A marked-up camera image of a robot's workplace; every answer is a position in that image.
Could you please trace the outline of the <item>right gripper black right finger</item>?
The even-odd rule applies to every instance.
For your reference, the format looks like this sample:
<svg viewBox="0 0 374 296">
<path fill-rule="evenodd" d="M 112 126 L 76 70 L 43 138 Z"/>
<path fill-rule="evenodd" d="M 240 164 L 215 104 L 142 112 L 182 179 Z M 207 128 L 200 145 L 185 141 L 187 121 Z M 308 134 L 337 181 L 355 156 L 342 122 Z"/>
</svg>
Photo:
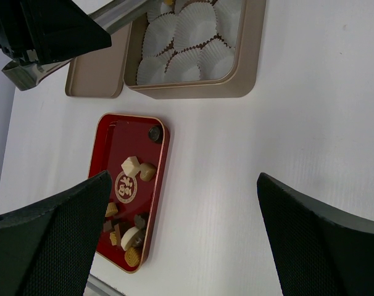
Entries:
<svg viewBox="0 0 374 296">
<path fill-rule="evenodd" d="M 374 221 L 266 173 L 257 195 L 283 295 L 374 295 Z"/>
</svg>

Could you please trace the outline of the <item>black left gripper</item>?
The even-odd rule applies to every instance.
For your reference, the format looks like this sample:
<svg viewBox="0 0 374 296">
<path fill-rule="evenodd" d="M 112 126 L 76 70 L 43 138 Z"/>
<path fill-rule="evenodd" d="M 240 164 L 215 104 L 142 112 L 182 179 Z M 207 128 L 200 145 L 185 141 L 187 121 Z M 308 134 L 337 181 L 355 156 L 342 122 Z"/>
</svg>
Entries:
<svg viewBox="0 0 374 296">
<path fill-rule="evenodd" d="M 63 62 L 111 45 L 73 1 L 0 0 L 0 50 L 19 64 Z"/>
</svg>

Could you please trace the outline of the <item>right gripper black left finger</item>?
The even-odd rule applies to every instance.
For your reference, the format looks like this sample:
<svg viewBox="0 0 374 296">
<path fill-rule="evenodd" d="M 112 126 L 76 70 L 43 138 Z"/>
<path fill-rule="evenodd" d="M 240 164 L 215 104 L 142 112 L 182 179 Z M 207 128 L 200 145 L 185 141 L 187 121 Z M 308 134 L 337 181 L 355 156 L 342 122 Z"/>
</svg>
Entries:
<svg viewBox="0 0 374 296">
<path fill-rule="evenodd" d="M 111 190 L 102 171 L 0 215 L 0 295 L 83 295 Z"/>
</svg>

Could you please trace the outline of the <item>metal serving tongs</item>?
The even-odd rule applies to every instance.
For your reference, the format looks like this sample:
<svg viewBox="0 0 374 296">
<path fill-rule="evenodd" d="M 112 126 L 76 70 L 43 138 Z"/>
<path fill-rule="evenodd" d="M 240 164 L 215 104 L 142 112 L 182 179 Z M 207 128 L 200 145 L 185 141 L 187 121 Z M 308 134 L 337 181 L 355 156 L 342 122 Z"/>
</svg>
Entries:
<svg viewBox="0 0 374 296">
<path fill-rule="evenodd" d="M 0 1 L 0 50 L 11 61 L 3 74 L 20 90 L 83 54 L 111 46 L 111 35 L 154 1 L 110 1 L 86 14 L 74 1 Z"/>
</svg>

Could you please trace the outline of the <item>round caramel chocolate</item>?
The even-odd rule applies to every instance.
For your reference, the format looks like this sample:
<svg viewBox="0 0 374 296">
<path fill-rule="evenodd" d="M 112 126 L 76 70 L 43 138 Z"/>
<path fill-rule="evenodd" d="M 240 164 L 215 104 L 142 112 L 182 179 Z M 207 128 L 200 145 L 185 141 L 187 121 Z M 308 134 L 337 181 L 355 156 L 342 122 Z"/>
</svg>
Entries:
<svg viewBox="0 0 374 296">
<path fill-rule="evenodd" d="M 168 5 L 168 6 L 172 6 L 174 4 L 175 0 L 163 0 L 163 3 Z"/>
</svg>

